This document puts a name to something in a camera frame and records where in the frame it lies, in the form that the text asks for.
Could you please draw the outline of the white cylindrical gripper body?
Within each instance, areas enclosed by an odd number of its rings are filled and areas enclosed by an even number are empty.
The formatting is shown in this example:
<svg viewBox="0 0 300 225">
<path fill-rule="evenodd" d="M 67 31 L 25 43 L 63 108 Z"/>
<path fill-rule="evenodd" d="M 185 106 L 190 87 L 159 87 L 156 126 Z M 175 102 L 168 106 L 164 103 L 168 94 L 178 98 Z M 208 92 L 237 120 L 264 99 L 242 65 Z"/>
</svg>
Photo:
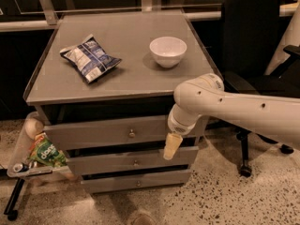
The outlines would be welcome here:
<svg viewBox="0 0 300 225">
<path fill-rule="evenodd" d="M 188 135 L 194 129 L 199 118 L 198 114 L 187 112 L 174 104 L 168 116 L 168 127 L 173 133 Z"/>
</svg>

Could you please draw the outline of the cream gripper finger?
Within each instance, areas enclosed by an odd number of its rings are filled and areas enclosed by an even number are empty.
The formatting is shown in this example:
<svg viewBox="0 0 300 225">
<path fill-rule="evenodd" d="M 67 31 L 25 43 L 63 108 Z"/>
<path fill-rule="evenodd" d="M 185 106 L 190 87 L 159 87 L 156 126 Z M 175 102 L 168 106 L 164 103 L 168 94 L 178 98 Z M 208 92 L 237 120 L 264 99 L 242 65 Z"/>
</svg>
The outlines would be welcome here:
<svg viewBox="0 0 300 225">
<path fill-rule="evenodd" d="M 164 154 L 163 157 L 166 160 L 171 160 L 181 145 L 183 138 L 181 135 L 176 133 L 168 133 L 166 137 L 166 142 L 164 146 Z"/>
</svg>

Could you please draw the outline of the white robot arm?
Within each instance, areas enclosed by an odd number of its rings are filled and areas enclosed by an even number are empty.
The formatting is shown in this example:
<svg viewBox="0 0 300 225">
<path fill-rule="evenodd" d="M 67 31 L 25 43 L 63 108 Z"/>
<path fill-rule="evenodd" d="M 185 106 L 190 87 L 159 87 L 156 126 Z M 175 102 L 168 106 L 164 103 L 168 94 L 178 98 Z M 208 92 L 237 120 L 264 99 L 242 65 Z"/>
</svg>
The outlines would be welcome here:
<svg viewBox="0 0 300 225">
<path fill-rule="evenodd" d="M 278 5 L 222 6 L 222 77 L 213 73 L 180 83 L 169 113 L 164 158 L 170 160 L 183 137 L 203 116 L 212 116 L 267 139 L 300 146 L 299 93 L 263 76 L 276 41 Z"/>
</svg>

